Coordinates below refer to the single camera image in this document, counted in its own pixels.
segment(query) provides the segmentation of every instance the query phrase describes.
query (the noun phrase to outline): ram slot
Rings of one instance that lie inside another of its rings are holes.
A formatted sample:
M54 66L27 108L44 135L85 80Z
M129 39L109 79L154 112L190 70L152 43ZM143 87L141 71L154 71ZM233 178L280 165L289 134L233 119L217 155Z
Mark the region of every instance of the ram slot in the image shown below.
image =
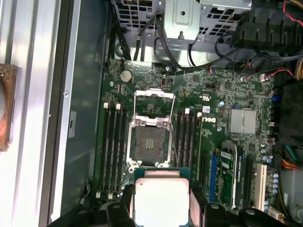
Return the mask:
M100 187L101 189L104 188L104 170L105 170L105 165L106 165L106 145L107 145L107 132L108 132L108 127L109 127L109 118L110 118L111 112L110 110L106 109L105 110L105 117L104 117L104 122L103 122L103 139L102 139L102 158L101 158L101 168L100 168Z
M184 167L184 163L185 163L185 148L186 148L186 130L187 130L187 122L188 122L188 118L185 114L183 114L183 124L182 124L182 134L181 134L181 140L180 140L180 167Z
M114 135L114 128L113 125L116 122L116 117L117 117L117 112L115 111L115 109L112 109L112 119L109 123L110 127L109 127L109 133L108 133L108 138L107 138L107 161L106 161L106 172L105 172L105 191L108 192L109 188L109 179L110 179L110 173L111 173L111 160L112 160L112 154L113 154L113 135Z
M117 120L115 124L115 133L114 133L114 149L113 149L113 167L112 167L112 174L111 174L111 181L110 181L110 188L111 191L114 191L116 189L115 185L115 178L116 178L116 168L117 168L117 157L118 157L118 145L120 141L120 132L121 132L121 111L117 111Z
M122 111L122 116L121 116L121 137L119 140L119 163L118 163L118 176L117 176L117 187L116 190L119 191L121 183L122 183L122 168L123 168L123 157L124 157L124 149L125 149L125 138L127 134L127 126L128 126L128 121L127 121L127 110Z
M190 170L192 170L192 163L193 163L193 155L194 155L194 135L195 135L195 125L196 125L196 116L193 114L191 115L190 121L190 129L189 129L189 145L188 147L188 159L187 159L187 166Z
M180 123L178 124L178 136L176 137L176 142L177 142L177 155L178 155L178 163L179 167L182 167L181 161L182 161L182 137L183 137L183 114L180 114Z

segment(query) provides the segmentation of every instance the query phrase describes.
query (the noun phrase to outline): white pcie slot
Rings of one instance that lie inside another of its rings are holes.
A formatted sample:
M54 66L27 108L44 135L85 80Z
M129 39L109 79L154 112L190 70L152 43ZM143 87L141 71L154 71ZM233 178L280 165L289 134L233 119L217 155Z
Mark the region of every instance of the white pcie slot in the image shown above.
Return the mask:
M267 165L257 163L255 207L261 211L264 211L266 176L267 176Z

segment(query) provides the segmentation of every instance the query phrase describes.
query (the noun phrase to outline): motherboard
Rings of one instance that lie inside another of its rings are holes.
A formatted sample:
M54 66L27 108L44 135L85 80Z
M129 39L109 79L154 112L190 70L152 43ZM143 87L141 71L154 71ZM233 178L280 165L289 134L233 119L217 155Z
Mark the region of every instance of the motherboard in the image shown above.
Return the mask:
M103 75L94 188L116 200L138 167L186 167L190 184L230 210L275 202L273 80L110 60Z

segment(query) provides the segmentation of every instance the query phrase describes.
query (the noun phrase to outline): cpu socket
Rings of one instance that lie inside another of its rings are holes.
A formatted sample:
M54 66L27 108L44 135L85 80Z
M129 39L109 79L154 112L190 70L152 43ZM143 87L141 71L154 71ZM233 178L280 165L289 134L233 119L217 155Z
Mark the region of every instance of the cpu socket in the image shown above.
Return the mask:
M171 98L172 108L169 116L149 118L136 114L136 97L151 96ZM134 172L140 166L169 167L172 146L171 115L175 95L160 89L136 91L134 96L134 116L129 124L126 162L128 171Z

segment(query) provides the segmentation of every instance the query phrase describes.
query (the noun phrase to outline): pcie slot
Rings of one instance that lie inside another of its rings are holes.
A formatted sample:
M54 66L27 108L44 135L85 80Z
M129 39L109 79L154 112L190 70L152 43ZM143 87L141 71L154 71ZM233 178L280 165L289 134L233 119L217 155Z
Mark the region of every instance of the pcie slot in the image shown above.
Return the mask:
M264 211L267 165L257 163L256 172L255 207L261 211Z
M251 203L250 198L251 198L252 166L253 166L252 159L247 157L245 162L243 208L250 207L250 203Z
M217 156L212 156L212 167L210 175L210 187L209 187L209 202L214 202L214 189L216 181L216 167L217 167Z
M205 184L205 174L206 174L206 161L207 161L207 155L202 154L201 159L200 159L200 172L199 172L199 182L201 184L202 189L204 188Z

